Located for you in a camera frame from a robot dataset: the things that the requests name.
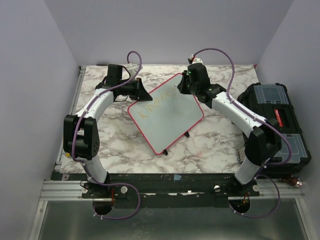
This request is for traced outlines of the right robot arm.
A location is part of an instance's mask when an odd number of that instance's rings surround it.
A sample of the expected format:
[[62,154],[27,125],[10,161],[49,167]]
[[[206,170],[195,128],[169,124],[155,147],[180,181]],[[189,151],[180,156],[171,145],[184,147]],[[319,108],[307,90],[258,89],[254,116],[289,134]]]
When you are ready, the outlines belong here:
[[177,86],[184,95],[194,95],[199,102],[213,109],[241,129],[247,140],[244,147],[245,158],[230,183],[230,191],[241,196],[248,190],[248,183],[281,148],[281,137],[274,131],[279,127],[274,118],[266,120],[233,97],[219,84],[211,84],[207,68],[202,63],[190,64],[182,73]]

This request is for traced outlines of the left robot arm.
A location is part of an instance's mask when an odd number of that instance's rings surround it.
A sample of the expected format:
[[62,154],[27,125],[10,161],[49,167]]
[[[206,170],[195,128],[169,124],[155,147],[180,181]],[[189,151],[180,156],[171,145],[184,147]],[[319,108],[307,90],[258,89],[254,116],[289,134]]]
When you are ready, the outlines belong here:
[[98,121],[118,96],[127,96],[138,102],[153,98],[137,77],[139,65],[110,64],[107,75],[97,84],[89,102],[76,114],[68,114],[63,120],[63,150],[74,162],[80,163],[87,180],[94,184],[93,191],[101,198],[111,191],[108,171],[104,169],[98,152],[100,137]]

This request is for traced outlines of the pink framed whiteboard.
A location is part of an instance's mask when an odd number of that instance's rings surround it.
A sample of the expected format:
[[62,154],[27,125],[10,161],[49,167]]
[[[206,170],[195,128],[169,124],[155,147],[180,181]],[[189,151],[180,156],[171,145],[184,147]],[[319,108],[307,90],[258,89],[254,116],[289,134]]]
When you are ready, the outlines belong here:
[[149,94],[151,101],[136,101],[127,112],[156,155],[162,154],[205,116],[192,94],[181,94],[177,73]]

